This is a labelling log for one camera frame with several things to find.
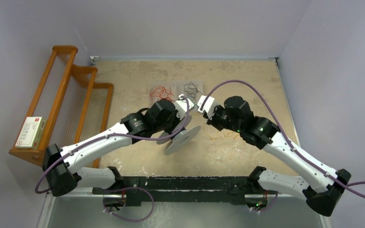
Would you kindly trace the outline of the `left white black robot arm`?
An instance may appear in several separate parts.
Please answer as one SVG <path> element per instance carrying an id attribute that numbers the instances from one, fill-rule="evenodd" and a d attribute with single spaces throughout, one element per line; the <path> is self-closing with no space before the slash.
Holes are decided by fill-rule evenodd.
<path id="1" fill-rule="evenodd" d="M 161 141 L 175 137 L 188 122 L 194 103 L 181 96 L 175 102 L 161 99 L 149 108 L 130 113 L 109 129 L 84 141 L 59 147 L 55 143 L 45 149 L 43 174 L 38 184 L 46 179 L 48 191 L 55 197 L 70 193 L 78 182 L 95 180 L 94 187 L 118 194 L 123 187 L 114 168 L 92 169 L 85 165 L 114 150 L 139 141 Z"/>

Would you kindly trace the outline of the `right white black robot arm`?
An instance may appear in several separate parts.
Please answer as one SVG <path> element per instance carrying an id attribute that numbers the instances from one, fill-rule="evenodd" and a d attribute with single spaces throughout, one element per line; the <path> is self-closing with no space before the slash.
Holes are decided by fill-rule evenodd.
<path id="1" fill-rule="evenodd" d="M 236 132 L 252 146 L 263 150 L 290 167 L 297 175 L 279 174 L 257 166 L 249 176 L 248 188 L 253 193 L 274 190 L 306 202 L 316 213 L 330 217 L 348 184 L 351 174 L 336 170 L 308 154 L 279 127 L 265 117 L 255 116 L 247 101 L 232 96 L 220 105 L 213 97 L 201 96 L 198 112 L 206 124 L 217 130 Z"/>

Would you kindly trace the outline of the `grey cable spool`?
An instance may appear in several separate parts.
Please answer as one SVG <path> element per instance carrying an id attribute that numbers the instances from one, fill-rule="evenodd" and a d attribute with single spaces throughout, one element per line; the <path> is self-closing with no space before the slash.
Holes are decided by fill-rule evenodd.
<path id="1" fill-rule="evenodd" d="M 170 142 L 171 144 L 165 150 L 165 155 L 171 155 L 181 149 L 185 144 L 189 143 L 200 131 L 201 127 L 196 126 L 189 130 L 183 128 L 178 134 L 171 138 L 157 141 L 157 145 Z"/>

